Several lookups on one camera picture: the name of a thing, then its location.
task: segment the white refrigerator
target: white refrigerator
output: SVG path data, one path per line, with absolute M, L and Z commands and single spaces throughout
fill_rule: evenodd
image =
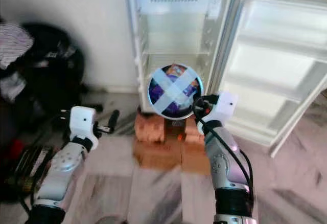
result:
M 327 84 L 327 0 L 128 0 L 141 109 L 151 74 L 181 63 L 205 94 L 239 96 L 226 128 L 275 156 Z

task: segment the refrigerator door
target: refrigerator door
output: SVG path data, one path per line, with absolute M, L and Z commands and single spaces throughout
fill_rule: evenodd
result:
M 326 84 L 327 0 L 233 0 L 223 37 L 209 92 L 238 94 L 226 127 L 274 156 Z

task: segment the black cable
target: black cable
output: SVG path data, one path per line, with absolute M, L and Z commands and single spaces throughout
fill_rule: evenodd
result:
M 243 157 L 245 158 L 246 163 L 247 163 L 247 165 L 248 165 L 248 167 L 249 167 L 251 187 L 253 188 L 253 170 L 252 170 L 252 165 L 251 165 L 250 159 L 247 157 L 247 155 L 245 154 L 244 151 L 240 150 L 240 153 L 241 153 L 241 154 L 243 155 Z
M 18 197 L 18 200 L 19 200 L 20 205 L 26 211 L 27 215 L 30 216 L 30 213 L 31 213 L 30 208 L 27 206 L 27 204 L 25 203 L 25 201 L 22 198 L 22 196 L 19 193 L 17 193 L 17 197 Z
M 202 123 L 203 126 L 206 127 L 206 129 L 211 132 L 213 134 L 214 137 L 216 137 L 219 142 L 225 147 L 225 149 L 229 152 L 229 154 L 232 156 L 232 158 L 236 161 L 236 163 L 238 164 L 238 166 L 240 167 L 242 173 L 245 176 L 246 182 L 249 186 L 249 194 L 250 194 L 250 200 L 251 200 L 251 204 L 253 207 L 253 203 L 254 203 L 254 195 L 253 195 L 253 188 L 252 188 L 252 183 L 251 180 L 249 178 L 248 173 L 246 172 L 245 168 L 243 167 L 242 163 L 240 162 L 240 160 L 237 158 L 237 156 L 235 155 L 235 153 L 230 149 L 230 147 L 225 143 L 225 141 L 208 125 L 206 125 L 206 123 L 198 116 L 198 114 L 196 113 L 195 110 L 195 104 L 198 103 L 198 101 L 201 99 L 201 97 L 199 97 L 198 99 L 195 100 L 195 102 L 192 104 L 192 111 L 196 117 L 197 120 L 200 121 L 200 123 Z

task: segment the tape cross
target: tape cross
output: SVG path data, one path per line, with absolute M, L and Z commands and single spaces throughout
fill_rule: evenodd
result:
M 164 94 L 153 104 L 153 108 L 162 113 L 172 102 L 183 104 L 192 98 L 193 95 L 187 96 L 183 93 L 198 76 L 191 68 L 187 68 L 175 82 L 170 80 L 162 69 L 157 69 L 152 78 L 158 83 Z

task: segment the black bag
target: black bag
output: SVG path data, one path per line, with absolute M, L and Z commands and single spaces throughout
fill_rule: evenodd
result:
M 0 98 L 0 151 L 17 136 L 17 126 L 11 106 Z
M 34 38 L 34 43 L 0 72 L 0 78 L 17 71 L 26 81 L 14 102 L 16 119 L 25 126 L 80 104 L 84 57 L 62 30 L 35 23 L 22 27 Z

